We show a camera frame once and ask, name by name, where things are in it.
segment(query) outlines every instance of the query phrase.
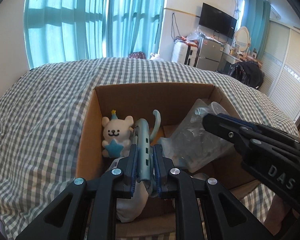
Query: black television screen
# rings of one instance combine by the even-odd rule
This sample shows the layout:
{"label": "black television screen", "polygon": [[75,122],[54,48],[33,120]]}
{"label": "black television screen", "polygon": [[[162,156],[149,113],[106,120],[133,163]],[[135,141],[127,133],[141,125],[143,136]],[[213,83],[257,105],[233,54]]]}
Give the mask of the black television screen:
{"label": "black television screen", "polygon": [[199,25],[205,26],[232,39],[236,24],[237,20],[230,15],[203,3]]}

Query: screw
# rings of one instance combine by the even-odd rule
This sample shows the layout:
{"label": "screw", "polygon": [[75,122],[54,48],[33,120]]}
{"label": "screw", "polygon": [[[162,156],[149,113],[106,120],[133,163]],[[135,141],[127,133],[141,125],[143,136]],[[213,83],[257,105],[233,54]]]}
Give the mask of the screw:
{"label": "screw", "polygon": [[252,139],[252,141],[256,144],[261,144],[261,142],[259,140],[256,140],[256,139]]}
{"label": "screw", "polygon": [[74,184],[76,185],[81,185],[84,182],[83,178],[76,178],[74,180]]}
{"label": "screw", "polygon": [[170,170],[170,172],[173,174],[173,175],[178,175],[180,173],[180,170],[178,168],[172,168]]}
{"label": "screw", "polygon": [[218,182],[218,181],[217,181],[215,178],[209,178],[209,179],[208,179],[208,183],[209,183],[210,185],[216,185],[217,182]]}
{"label": "screw", "polygon": [[120,169],[113,169],[113,170],[111,171],[111,173],[112,173],[113,175],[119,175],[119,174],[121,173],[121,170],[120,170]]}

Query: silver mini fridge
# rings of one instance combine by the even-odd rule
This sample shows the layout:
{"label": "silver mini fridge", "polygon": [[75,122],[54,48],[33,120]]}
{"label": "silver mini fridge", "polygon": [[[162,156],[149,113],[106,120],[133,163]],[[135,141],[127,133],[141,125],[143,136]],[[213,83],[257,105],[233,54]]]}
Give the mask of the silver mini fridge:
{"label": "silver mini fridge", "polygon": [[216,41],[202,38],[197,68],[215,71],[218,69],[224,46]]}

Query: blue star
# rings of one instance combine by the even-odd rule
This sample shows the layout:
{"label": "blue star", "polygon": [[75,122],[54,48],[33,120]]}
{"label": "blue star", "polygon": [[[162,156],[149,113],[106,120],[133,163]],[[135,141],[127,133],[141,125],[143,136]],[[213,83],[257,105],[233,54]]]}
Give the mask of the blue star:
{"label": "blue star", "polygon": [[116,143],[116,141],[112,139],[110,144],[105,146],[105,149],[108,151],[110,158],[119,158],[123,146],[121,144]]}

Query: curtain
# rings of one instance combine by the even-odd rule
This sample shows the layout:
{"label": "curtain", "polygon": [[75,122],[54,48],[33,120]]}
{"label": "curtain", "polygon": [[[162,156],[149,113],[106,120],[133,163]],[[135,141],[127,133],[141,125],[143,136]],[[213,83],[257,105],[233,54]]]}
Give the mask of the curtain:
{"label": "curtain", "polygon": [[25,0],[30,68],[157,52],[164,0]]}
{"label": "curtain", "polygon": [[267,0],[244,0],[244,11],[241,26],[246,26],[250,37],[250,50],[257,50],[257,58],[261,59],[266,46],[269,30],[271,6]]}

